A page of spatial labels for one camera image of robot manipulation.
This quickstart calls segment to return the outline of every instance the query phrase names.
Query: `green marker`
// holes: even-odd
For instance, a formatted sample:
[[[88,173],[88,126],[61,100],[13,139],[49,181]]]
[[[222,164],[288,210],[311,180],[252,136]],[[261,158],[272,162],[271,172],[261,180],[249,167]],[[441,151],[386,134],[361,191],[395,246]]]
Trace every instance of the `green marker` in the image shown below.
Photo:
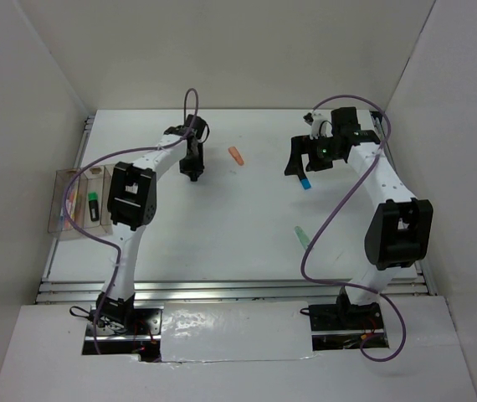
[[[99,201],[97,201],[97,193],[88,193],[88,207],[90,208],[90,220],[97,222],[99,220]]]
[[[302,247],[304,247],[304,250],[307,250],[311,242],[311,240],[309,240],[309,237],[307,237],[307,234],[305,234],[304,230],[300,226],[295,227],[295,233],[298,237],[298,240],[302,244]]]

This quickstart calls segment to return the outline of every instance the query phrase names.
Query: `clear plastic box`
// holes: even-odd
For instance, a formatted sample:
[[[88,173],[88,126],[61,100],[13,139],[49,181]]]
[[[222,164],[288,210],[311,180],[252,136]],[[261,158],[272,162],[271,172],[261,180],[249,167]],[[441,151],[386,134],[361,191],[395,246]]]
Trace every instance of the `clear plastic box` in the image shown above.
[[[75,223],[94,236],[112,233],[110,213],[106,208],[114,165],[94,166],[84,172],[69,191],[68,210]],[[78,169],[58,170],[54,181],[53,202],[49,215],[49,233],[59,240],[78,239],[82,236],[64,218],[62,197],[69,180]],[[90,200],[97,202],[99,216],[90,213]]]

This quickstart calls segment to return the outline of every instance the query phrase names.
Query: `wire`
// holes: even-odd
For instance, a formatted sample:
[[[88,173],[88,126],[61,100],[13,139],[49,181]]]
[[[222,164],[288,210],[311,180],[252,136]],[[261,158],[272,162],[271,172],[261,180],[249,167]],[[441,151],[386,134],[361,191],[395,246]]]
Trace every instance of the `wire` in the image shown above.
[[[300,273],[309,282],[313,283],[318,283],[321,285],[327,285],[327,286],[348,286],[348,287],[354,287],[356,289],[361,289],[363,291],[369,291],[371,293],[374,293],[376,295],[379,295],[382,299],[384,299],[389,305],[392,307],[392,309],[395,311],[397,314],[398,320],[400,321],[400,325],[402,327],[402,340],[400,341],[400,345],[398,345],[398,348],[389,356],[385,358],[374,358],[373,356],[367,354],[365,352],[365,344],[369,342],[371,339],[374,338],[379,338],[382,335],[376,334],[376,335],[371,335],[369,337],[366,337],[365,339],[362,340],[359,349],[361,350],[363,356],[368,358],[369,360],[372,360],[373,362],[388,362],[389,360],[393,360],[396,358],[403,350],[404,344],[406,343],[406,322],[404,321],[404,318],[400,311],[398,310],[397,306],[392,302],[392,300],[387,297],[386,295],[380,293],[379,291],[372,289],[371,287],[363,286],[363,285],[358,285],[357,283],[350,283],[350,282],[343,282],[343,281],[330,281],[330,280],[322,280],[322,279],[314,279],[308,276],[305,273],[305,264],[307,262],[307,258],[311,254],[311,251],[313,250],[313,247],[315,246],[316,242],[318,239],[322,236],[328,225],[333,221],[333,219],[336,217],[336,215],[341,211],[342,207],[345,206],[345,204],[348,202],[348,200],[351,198],[352,195],[359,189],[359,187],[363,184],[363,182],[369,177],[371,172],[374,170],[376,165],[378,164],[378,161],[380,160],[380,156],[382,155],[382,149],[386,146],[387,141],[389,141],[389,138],[391,137],[391,121],[387,117],[387,114],[385,111],[382,110],[382,108],[375,103],[371,102],[368,99],[365,99],[361,96],[357,95],[335,95],[331,96],[329,98],[326,98],[322,101],[320,101],[318,104],[313,107],[313,111],[317,110],[319,107],[324,105],[325,103],[329,101],[333,101],[335,99],[356,99],[358,101],[362,101],[367,103],[369,106],[372,106],[374,109],[378,111],[383,116],[383,119],[386,122],[387,125],[387,134],[386,136],[380,141],[380,145],[378,146],[376,156],[374,157],[374,161],[372,161],[371,166],[363,173],[363,175],[357,180],[356,184],[348,191],[348,193],[343,197],[343,199],[340,201],[340,203],[331,211],[330,216],[326,219],[324,224],[319,228],[319,230],[316,232],[316,234],[313,236],[313,239],[309,243],[309,246],[307,247],[307,250],[304,253],[304,256],[302,257],[302,261],[300,264]]]
[[[208,126],[207,124],[207,136],[205,137],[205,139],[203,141],[201,141],[202,144],[204,144],[205,142],[207,142],[208,140],[208,136],[211,134],[211,127]]]
[[[330,123],[330,126],[333,128],[333,124],[331,124],[331,122],[329,122],[328,120],[324,120],[319,127],[319,137],[322,135],[322,127],[324,126],[324,123]]]
[[[119,245],[117,245],[116,243],[112,243],[111,241],[100,239],[99,237],[88,233],[86,230],[84,230],[83,228],[81,228],[80,226],[78,226],[75,223],[75,221],[71,218],[71,216],[69,214],[68,206],[67,206],[67,199],[68,199],[69,191],[70,191],[71,187],[73,187],[74,183],[82,175],[82,173],[84,173],[86,170],[92,168],[93,166],[95,166],[99,162],[103,162],[105,159],[108,159],[110,157],[116,157],[118,155],[123,155],[123,154],[126,154],[126,153],[131,153],[131,152],[156,151],[157,149],[167,149],[167,148],[175,147],[179,142],[185,141],[188,138],[188,136],[192,133],[192,128],[193,128],[194,122],[196,121],[196,117],[197,117],[197,110],[199,109],[199,95],[197,93],[197,90],[195,88],[189,88],[187,90],[187,93],[185,94],[184,112],[186,114],[186,109],[187,109],[186,108],[186,103],[187,103],[188,96],[191,93],[194,94],[194,99],[196,101],[196,104],[195,104],[195,107],[194,107],[194,118],[190,122],[190,126],[188,126],[185,134],[182,137],[180,137],[177,141],[175,141],[171,144],[162,146],[162,147],[158,147],[158,148],[157,147],[130,148],[130,149],[124,149],[122,151],[116,151],[116,152],[113,152],[113,153],[109,153],[108,155],[104,155],[103,157],[99,157],[99,158],[95,159],[93,162],[90,162],[86,166],[79,169],[77,171],[77,173],[71,178],[71,180],[69,180],[69,183],[64,190],[64,195],[62,197],[62,210],[64,212],[64,216],[67,219],[67,221],[71,224],[71,226],[73,226],[73,229],[75,229],[76,231],[83,234],[84,236],[86,236],[89,239],[92,239],[92,240],[94,240],[98,243],[101,243],[103,245],[108,245],[109,247],[112,247],[117,252],[117,255],[116,255],[116,258],[115,258],[115,264],[114,264],[114,271],[112,272],[112,277],[110,278],[110,283],[106,287],[105,294],[103,295],[103,297],[102,297],[102,299],[99,303],[99,306],[97,306],[97,308],[95,309],[95,314],[94,314],[93,335],[94,335],[95,351],[97,352],[97,354],[101,354],[100,349],[99,349],[99,345],[97,343],[97,322],[99,321],[100,312],[101,312],[101,309],[103,308],[103,305],[105,304],[105,300],[108,297],[108,295],[110,294],[110,291],[112,290],[112,287],[115,285],[115,278],[118,275],[118,270],[120,268],[120,262],[121,262],[121,247]]]

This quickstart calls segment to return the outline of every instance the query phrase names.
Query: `white table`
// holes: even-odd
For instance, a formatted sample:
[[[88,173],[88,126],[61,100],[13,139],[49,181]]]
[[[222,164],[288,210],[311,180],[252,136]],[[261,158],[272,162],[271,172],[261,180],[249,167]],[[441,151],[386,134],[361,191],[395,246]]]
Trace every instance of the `white table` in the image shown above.
[[[70,316],[67,306],[25,306],[0,373],[0,402],[475,402],[444,299],[402,296],[393,301],[406,319],[408,343],[389,363],[367,361],[359,350],[287,361],[182,364],[140,363],[133,355],[82,356],[84,320]],[[257,303],[260,312],[270,304]],[[400,325],[385,303],[382,315],[395,348]],[[270,337],[259,337],[259,343],[255,347],[273,347]],[[385,356],[387,351],[370,353]]]
[[[137,281],[300,280],[304,253],[294,227],[312,237],[358,179],[344,162],[309,173],[312,189],[283,174],[290,138],[309,127],[305,111],[200,111],[211,127],[205,173],[197,183],[173,167],[157,186],[157,212],[141,242]],[[373,129],[368,111],[358,111]],[[82,165],[123,148],[150,146],[182,121],[181,111],[98,111]],[[228,154],[236,146],[245,164]],[[114,157],[129,162],[140,153]],[[314,277],[350,279],[367,264],[363,239],[374,209],[364,188],[321,237],[310,258]],[[51,282],[99,282],[111,273],[114,251],[91,240],[61,241],[50,266]],[[414,267],[399,280],[417,277]]]

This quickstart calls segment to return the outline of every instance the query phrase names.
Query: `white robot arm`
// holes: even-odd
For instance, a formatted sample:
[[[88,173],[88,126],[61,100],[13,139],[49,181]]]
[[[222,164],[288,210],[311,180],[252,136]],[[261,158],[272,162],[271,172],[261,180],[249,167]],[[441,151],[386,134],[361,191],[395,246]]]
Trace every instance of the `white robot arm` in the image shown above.
[[[333,161],[343,159],[358,175],[373,164],[381,152],[376,167],[363,183],[376,213],[365,236],[365,254],[370,265],[363,266],[350,283],[382,292],[401,268],[424,258],[433,209],[428,200],[418,200],[392,169],[374,131],[363,131],[357,120],[356,108],[344,107],[331,112],[331,123],[319,112],[306,115],[311,126],[309,136],[291,139],[290,160],[285,175],[296,175],[304,189],[310,188],[304,173],[302,155],[309,156],[307,172],[333,167]],[[326,124],[331,134],[326,134]],[[377,302],[377,295],[355,287],[345,286],[345,304],[367,307]]]
[[[180,141],[192,126],[192,135]],[[135,300],[135,268],[141,237],[156,212],[156,183],[174,164],[191,181],[203,173],[203,144],[199,141],[207,123],[190,115],[183,126],[170,127],[156,145],[132,163],[114,167],[107,207],[113,223],[113,242],[121,248],[121,261],[114,284],[106,294],[103,286],[97,305],[105,298],[100,315],[124,327],[132,324]]]

